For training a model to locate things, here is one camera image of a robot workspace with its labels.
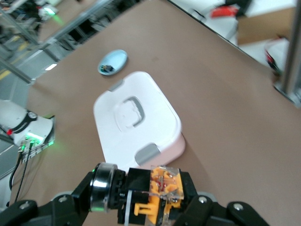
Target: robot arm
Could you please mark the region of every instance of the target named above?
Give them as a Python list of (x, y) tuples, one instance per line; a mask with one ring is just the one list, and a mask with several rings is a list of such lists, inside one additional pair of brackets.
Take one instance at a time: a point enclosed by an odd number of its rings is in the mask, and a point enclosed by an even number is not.
[(268, 226), (247, 203), (226, 208), (198, 195), (187, 172), (157, 167), (130, 168), (101, 163), (71, 195), (60, 195), (44, 206), (23, 200), (0, 213), (0, 226), (80, 226), (90, 211), (118, 209), (119, 224), (156, 226)]

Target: cardboard box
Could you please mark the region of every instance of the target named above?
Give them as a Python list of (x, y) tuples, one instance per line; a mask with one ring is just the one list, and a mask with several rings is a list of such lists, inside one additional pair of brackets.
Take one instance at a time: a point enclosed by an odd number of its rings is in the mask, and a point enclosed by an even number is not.
[(238, 19), (238, 45), (274, 39), (278, 36), (289, 38), (295, 8)]

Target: light blue plate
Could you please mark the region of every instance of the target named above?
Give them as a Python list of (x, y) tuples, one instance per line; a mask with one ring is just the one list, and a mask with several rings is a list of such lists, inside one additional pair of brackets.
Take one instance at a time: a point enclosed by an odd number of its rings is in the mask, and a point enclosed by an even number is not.
[[(127, 52), (122, 49), (117, 49), (105, 55), (105, 57), (99, 63), (97, 69), (100, 74), (110, 76), (119, 72), (126, 65), (126, 63), (127, 63)], [(114, 70), (108, 73), (102, 72), (100, 69), (102, 65), (110, 65), (114, 68)]]

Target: bolt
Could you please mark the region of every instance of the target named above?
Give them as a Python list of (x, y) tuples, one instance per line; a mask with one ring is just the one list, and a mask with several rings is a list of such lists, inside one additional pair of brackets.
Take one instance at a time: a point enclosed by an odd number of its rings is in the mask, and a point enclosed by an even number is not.
[(66, 195), (64, 195), (63, 197), (61, 197), (61, 198), (58, 199), (59, 202), (64, 202), (66, 200), (67, 200)]
[(200, 203), (206, 203), (206, 202), (207, 202), (207, 198), (204, 197), (204, 196), (200, 196), (200, 197), (198, 198), (198, 201), (199, 201)]
[(22, 209), (22, 210), (24, 210), (24, 209), (26, 209), (29, 206), (30, 206), (30, 204), (28, 203), (28, 201), (26, 201), (26, 203), (23, 203), (19, 208)]
[(243, 207), (241, 204), (239, 204), (239, 203), (233, 204), (233, 207), (234, 207), (234, 209), (236, 209), (237, 211), (244, 210), (244, 207)]

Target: white plastic box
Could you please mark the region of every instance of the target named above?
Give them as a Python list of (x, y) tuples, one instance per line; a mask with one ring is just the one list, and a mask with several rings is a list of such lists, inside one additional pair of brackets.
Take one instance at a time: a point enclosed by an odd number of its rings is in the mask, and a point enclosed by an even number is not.
[(185, 149), (179, 116), (146, 72), (131, 73), (101, 94), (94, 117), (106, 162), (126, 172), (166, 165)]

